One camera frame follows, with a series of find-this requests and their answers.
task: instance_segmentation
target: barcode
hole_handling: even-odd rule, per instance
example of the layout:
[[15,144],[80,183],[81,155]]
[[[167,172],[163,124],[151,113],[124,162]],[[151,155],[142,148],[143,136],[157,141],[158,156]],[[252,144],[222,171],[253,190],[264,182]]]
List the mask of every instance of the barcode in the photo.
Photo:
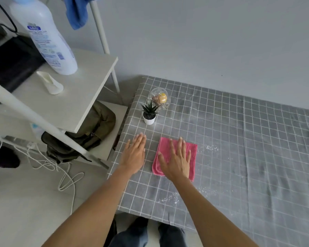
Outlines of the barcode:
[[61,60],[64,60],[64,56],[62,55],[61,52],[57,52],[57,56],[58,56]]

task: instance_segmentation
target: olive green bag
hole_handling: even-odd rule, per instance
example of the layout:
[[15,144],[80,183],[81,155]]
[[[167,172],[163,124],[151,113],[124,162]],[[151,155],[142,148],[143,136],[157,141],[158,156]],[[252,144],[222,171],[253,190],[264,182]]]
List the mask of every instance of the olive green bag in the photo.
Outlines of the olive green bag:
[[[77,133],[66,132],[65,135],[73,139],[86,150],[98,146],[113,130],[116,115],[99,101],[95,101]],[[47,145],[47,155],[58,164],[69,162],[82,156],[70,146],[59,141],[54,136],[44,132],[41,140]]]

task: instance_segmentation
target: gray wall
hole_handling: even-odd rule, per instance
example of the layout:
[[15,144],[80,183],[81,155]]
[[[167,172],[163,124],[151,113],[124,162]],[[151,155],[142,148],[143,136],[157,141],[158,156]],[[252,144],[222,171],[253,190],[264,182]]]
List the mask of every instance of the gray wall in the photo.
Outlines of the gray wall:
[[[309,0],[98,4],[126,97],[145,74],[309,108]],[[90,12],[87,25],[73,31],[64,4],[48,6],[71,46],[102,51]]]

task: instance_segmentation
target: folded pink towel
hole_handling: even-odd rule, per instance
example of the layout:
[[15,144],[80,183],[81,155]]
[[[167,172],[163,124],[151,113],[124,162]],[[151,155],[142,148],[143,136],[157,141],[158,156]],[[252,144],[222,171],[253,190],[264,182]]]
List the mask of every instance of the folded pink towel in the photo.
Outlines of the folded pink towel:
[[[177,149],[178,142],[177,140],[173,140],[174,148]],[[195,163],[196,163],[196,154],[197,154],[197,145],[192,143],[186,143],[185,144],[185,150],[186,153],[188,153],[189,150],[191,150],[191,159],[190,159],[190,173],[189,173],[189,179],[191,181],[195,178]],[[162,155],[165,158],[165,161],[168,163],[171,158],[171,147],[169,143],[168,138],[161,137],[159,140],[158,149],[156,152],[156,156],[154,157],[154,161],[152,164],[152,172],[155,175],[164,176],[163,172],[160,168],[160,163],[158,160],[158,152],[161,152]]]

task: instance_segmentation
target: forearm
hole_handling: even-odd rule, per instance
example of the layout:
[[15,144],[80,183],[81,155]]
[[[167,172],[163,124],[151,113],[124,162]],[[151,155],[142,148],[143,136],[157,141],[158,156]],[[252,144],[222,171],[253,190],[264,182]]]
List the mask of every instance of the forearm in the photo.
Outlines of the forearm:
[[103,246],[131,173],[119,167],[44,243],[43,247]]
[[257,246],[245,233],[217,210],[184,176],[173,183],[181,195],[204,247]]

